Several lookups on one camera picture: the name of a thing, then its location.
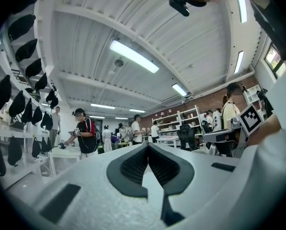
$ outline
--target black rubber pad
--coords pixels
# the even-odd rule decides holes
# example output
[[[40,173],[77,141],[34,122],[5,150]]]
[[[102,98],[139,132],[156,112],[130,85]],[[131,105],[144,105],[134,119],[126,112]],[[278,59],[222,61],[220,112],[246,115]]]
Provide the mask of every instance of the black rubber pad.
[[[211,166],[217,169],[229,171],[229,172],[233,172],[236,168],[235,166],[224,164],[224,163],[213,163]]]

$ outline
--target shelving unit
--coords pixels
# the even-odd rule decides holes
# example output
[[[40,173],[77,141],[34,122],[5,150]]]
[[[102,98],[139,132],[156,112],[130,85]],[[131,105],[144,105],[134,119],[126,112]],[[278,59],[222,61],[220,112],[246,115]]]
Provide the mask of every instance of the shelving unit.
[[[191,113],[191,112],[196,112],[196,116],[190,117],[190,118],[186,118],[186,119],[182,120],[182,114],[188,114],[188,113]],[[201,130],[203,130],[202,125],[201,125],[201,120],[200,120],[200,112],[199,112],[199,108],[197,106],[195,106],[192,109],[183,111],[183,112],[177,111],[176,114],[172,114],[172,115],[161,117],[161,118],[157,118],[157,119],[152,119],[152,122],[154,122],[154,121],[161,121],[161,120],[165,120],[165,119],[170,119],[170,118],[173,118],[173,117],[176,117],[176,116],[178,117],[177,121],[171,121],[169,123],[159,124],[158,125],[158,127],[165,127],[165,126],[169,126],[169,125],[177,125],[178,126],[177,128],[173,128],[171,130],[159,131],[159,134],[162,135],[161,137],[166,137],[169,133],[171,133],[172,136],[176,136],[177,135],[177,131],[179,130],[179,126],[182,125],[182,122],[187,122],[187,121],[191,121],[191,120],[195,120],[195,119],[198,120],[199,124],[198,125],[194,125],[194,126],[189,124],[190,127],[191,128],[200,127]],[[195,137],[201,137],[201,136],[202,136],[202,133],[195,134]],[[177,140],[176,143],[177,143],[177,146],[180,146],[179,140]],[[161,143],[161,144],[168,145],[168,146],[174,146],[174,143],[164,142],[164,143]]]

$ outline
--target woman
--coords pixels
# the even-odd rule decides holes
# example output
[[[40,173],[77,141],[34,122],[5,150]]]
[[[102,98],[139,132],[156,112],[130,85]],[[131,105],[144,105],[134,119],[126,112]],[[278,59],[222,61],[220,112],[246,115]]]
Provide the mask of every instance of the woman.
[[[122,135],[121,139],[128,142],[128,128],[122,123],[119,123],[119,133]]]
[[[79,123],[75,131],[69,132],[71,137],[61,144],[62,149],[72,143],[76,138],[78,138],[79,147],[81,150],[81,159],[97,155],[97,139],[95,137],[95,124],[90,118],[86,118],[85,112],[82,108],[76,109],[73,113],[75,118]]]
[[[109,125],[105,125],[105,126],[104,126],[103,141],[104,141],[104,151],[105,151],[105,152],[112,151],[112,146],[111,146],[111,131],[109,130]]]
[[[224,128],[230,128],[230,120],[240,114],[238,107],[235,105],[243,97],[241,85],[237,82],[230,83],[226,88],[226,95],[223,97],[223,124]]]
[[[151,127],[153,143],[156,143],[157,139],[159,139],[158,131],[159,131],[159,128],[157,126],[157,121],[154,121],[153,126]]]

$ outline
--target yellow shirt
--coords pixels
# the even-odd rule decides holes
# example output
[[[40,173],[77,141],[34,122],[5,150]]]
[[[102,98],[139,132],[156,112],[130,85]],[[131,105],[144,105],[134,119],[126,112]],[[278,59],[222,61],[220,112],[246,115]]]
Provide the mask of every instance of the yellow shirt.
[[[233,117],[237,117],[240,114],[239,109],[235,104],[233,104],[230,101],[227,101],[223,107],[223,122],[224,122],[224,128],[230,128],[230,120]]]

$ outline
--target white ceiling beam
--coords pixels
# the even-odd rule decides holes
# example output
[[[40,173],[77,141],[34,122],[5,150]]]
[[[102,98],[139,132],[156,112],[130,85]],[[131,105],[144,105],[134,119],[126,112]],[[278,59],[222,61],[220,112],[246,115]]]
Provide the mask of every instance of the white ceiling beam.
[[[109,26],[117,30],[118,32],[126,35],[131,40],[134,40],[137,44],[139,44],[144,49],[146,49],[154,57],[156,57],[168,70],[170,70],[174,74],[174,76],[185,86],[187,90],[191,89],[190,85],[184,80],[184,78],[172,66],[172,64],[161,54],[161,52],[159,52],[152,44],[147,42],[141,36],[136,37],[137,36],[136,32],[134,32],[133,30],[131,30],[124,24],[116,21],[115,19],[107,17],[101,13],[98,13],[90,9],[82,8],[82,7],[71,6],[67,4],[57,4],[55,7],[55,10],[58,12],[79,15],[79,16],[97,21],[99,23]]]
[[[62,82],[57,78],[57,69],[55,65],[57,64],[57,56],[53,57],[53,43],[56,41],[54,28],[56,26],[55,21],[53,20],[54,16],[54,8],[55,8],[55,1],[56,0],[38,0],[34,6],[34,15],[36,16],[37,20],[34,23],[34,35],[36,38],[41,38],[43,43],[43,51],[46,59],[47,65],[45,66],[43,57],[41,54],[40,48],[40,40],[38,40],[36,45],[36,50],[38,56],[41,58],[42,69],[47,74],[47,80],[51,87],[51,81],[54,82],[60,97],[62,98],[62,102],[65,106],[69,107],[67,100],[68,96],[64,92]],[[41,28],[38,27],[38,22],[41,18]]]
[[[154,99],[154,98],[151,98],[151,97],[139,94],[139,93],[135,93],[133,91],[129,91],[129,90],[126,90],[126,89],[122,89],[122,88],[113,86],[111,84],[106,84],[104,82],[100,82],[100,81],[96,81],[96,80],[93,80],[93,79],[81,77],[81,76],[78,76],[78,75],[73,75],[73,74],[66,73],[66,72],[59,72],[58,76],[59,76],[60,79],[65,79],[65,80],[68,80],[68,81],[77,82],[77,83],[85,84],[85,85],[88,85],[88,86],[93,86],[93,87],[100,88],[100,89],[105,88],[105,89],[110,90],[110,91],[114,91],[114,92],[117,92],[117,93],[128,95],[128,96],[131,96],[131,97],[134,97],[134,98],[138,98],[138,99],[141,99],[141,100],[145,100],[145,101],[148,101],[148,102],[151,102],[151,103],[155,103],[155,104],[161,104],[162,103],[161,101],[159,101],[157,99]]]

